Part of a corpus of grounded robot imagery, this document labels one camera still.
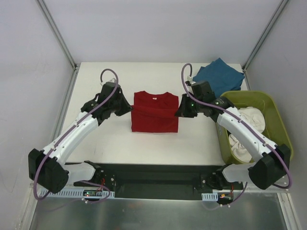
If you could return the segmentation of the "red t-shirt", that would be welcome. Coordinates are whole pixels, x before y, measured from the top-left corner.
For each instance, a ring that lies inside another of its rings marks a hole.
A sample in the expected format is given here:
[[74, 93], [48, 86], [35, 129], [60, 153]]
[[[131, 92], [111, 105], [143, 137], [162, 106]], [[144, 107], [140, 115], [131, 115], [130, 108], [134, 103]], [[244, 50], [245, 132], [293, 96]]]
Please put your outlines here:
[[131, 130], [140, 133], [177, 133], [179, 98], [169, 92], [134, 94], [131, 112]]

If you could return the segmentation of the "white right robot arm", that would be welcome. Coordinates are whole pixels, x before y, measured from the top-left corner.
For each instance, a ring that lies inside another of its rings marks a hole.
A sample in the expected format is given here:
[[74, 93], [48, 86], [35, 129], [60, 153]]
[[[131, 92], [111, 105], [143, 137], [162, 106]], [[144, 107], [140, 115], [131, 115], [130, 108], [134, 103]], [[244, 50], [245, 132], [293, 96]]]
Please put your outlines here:
[[203, 81], [185, 88], [175, 115], [194, 118], [204, 114], [230, 132], [252, 156], [252, 163], [226, 164], [208, 179], [217, 189], [227, 189], [233, 182], [253, 183], [265, 190], [270, 186], [289, 189], [292, 176], [289, 171], [291, 150], [257, 131], [226, 97], [216, 98], [209, 83]]

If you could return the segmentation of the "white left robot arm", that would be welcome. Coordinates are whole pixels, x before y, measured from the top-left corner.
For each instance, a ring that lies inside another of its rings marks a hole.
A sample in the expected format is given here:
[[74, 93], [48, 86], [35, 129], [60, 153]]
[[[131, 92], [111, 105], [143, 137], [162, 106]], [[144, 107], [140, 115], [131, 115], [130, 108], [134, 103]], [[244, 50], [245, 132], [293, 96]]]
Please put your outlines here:
[[122, 116], [132, 111], [120, 85], [108, 81], [94, 99], [86, 102], [67, 130], [42, 150], [33, 149], [28, 155], [29, 177], [56, 194], [67, 184], [86, 181], [100, 184], [102, 168], [91, 161], [67, 165], [67, 159], [92, 131], [112, 114]]

